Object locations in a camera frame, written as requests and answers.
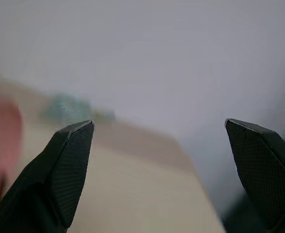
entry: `white wall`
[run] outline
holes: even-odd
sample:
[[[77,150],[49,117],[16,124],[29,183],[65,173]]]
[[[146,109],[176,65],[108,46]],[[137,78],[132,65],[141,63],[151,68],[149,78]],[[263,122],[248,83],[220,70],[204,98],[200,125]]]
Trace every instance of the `white wall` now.
[[[285,135],[285,0],[0,0],[0,72],[176,137],[223,216],[224,120]]]

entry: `beige table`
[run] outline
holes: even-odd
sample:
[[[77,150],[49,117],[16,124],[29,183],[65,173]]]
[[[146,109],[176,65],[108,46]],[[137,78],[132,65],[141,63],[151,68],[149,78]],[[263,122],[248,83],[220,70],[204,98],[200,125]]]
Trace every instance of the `beige table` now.
[[[24,150],[13,178],[57,127],[38,120],[49,99],[4,81],[18,101]],[[36,98],[36,105],[31,99]],[[69,233],[221,233],[189,157],[171,138],[123,123],[97,124],[85,186]]]

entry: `blurry green object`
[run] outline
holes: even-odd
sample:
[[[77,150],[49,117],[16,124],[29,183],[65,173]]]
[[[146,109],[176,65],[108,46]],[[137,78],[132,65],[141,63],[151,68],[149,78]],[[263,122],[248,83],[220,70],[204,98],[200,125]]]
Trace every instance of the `blurry green object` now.
[[[44,117],[62,126],[89,119],[95,122],[115,121],[113,111],[92,109],[87,101],[66,94],[53,98],[52,104],[44,112]]]

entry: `textured rubber pad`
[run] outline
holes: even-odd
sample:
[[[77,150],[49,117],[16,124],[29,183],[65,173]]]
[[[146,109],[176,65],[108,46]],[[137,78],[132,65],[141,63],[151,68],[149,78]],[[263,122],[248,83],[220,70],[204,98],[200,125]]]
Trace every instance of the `textured rubber pad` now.
[[[0,232],[66,232],[84,186],[94,126],[56,132],[0,202]]]
[[[241,183],[267,229],[275,229],[285,219],[285,142],[273,131],[233,119],[226,129]]]

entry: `blurry pink object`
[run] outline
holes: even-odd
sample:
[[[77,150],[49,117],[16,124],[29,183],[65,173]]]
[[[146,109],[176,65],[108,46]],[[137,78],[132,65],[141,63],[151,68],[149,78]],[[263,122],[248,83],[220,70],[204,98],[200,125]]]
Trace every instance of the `blurry pink object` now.
[[[4,181],[17,163],[22,139],[22,119],[11,100],[0,97],[0,194]]]

